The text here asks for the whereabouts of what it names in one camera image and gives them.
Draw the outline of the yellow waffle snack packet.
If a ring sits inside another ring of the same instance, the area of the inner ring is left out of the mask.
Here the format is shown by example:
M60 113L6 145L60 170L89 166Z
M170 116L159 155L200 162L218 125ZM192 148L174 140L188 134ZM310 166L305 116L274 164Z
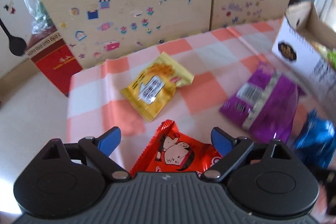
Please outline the yellow waffle snack packet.
M193 83L194 75L167 53L161 53L121 90L136 112L150 122L172 100L177 88Z

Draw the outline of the pink checkered tablecloth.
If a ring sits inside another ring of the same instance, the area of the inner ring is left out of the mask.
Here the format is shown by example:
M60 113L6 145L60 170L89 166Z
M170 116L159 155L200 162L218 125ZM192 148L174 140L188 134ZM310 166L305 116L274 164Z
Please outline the pink checkered tablecloth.
M175 121L179 131L203 143L219 127L231 136L246 135L220 113L230 96L252 76L260 63L268 63L292 81L301 80L271 51L281 20L268 20L173 40L132 53L75 74L71 79L67 114L67 140L98 137L117 126L121 144L112 159L131 170L157 128ZM167 53L194 75L190 85L177 88L172 100L147 122L121 91L161 53Z

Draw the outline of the white cardboard snack box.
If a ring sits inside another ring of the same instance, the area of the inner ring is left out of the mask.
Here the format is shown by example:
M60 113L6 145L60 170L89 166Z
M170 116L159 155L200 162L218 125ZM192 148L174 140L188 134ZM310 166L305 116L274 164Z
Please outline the white cardboard snack box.
M318 17L312 2L287 8L272 52L298 75L321 105L335 118L335 32Z

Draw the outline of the red cartoon snack packet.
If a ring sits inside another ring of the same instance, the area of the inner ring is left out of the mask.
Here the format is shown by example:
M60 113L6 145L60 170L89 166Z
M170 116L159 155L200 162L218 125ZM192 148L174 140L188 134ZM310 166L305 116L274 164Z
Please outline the red cartoon snack packet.
M134 177L139 172L196 172L200 176L221 158L212 144L181 133L175 121L166 120L157 128L130 174Z

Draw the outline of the purple snack bag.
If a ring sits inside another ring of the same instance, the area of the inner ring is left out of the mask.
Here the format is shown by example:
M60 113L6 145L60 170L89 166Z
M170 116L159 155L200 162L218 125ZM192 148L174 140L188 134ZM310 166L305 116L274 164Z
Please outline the purple snack bag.
M286 143L304 90L268 63L260 63L219 112L259 142Z

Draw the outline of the red gift box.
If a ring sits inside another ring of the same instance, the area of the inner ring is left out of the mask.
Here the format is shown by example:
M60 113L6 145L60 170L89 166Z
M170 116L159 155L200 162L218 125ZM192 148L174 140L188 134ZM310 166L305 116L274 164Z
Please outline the red gift box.
M51 83L68 96L71 77L82 67L60 32L52 27L40 34L33 34L25 53Z

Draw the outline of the clear plastic bag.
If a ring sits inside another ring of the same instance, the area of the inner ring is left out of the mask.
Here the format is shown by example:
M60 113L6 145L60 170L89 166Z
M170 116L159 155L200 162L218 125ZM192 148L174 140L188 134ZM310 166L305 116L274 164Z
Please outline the clear plastic bag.
M42 0L23 0L29 14L32 16L31 33L40 34L49 30L54 23L47 12Z

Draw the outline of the blue foil snack packet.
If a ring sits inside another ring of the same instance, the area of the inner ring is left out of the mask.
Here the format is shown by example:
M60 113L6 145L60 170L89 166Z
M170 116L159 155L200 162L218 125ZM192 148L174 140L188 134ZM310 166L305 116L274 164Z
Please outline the blue foil snack packet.
M335 127L332 121L322 119L313 109L307 114L292 149L309 168L327 169L335 154Z

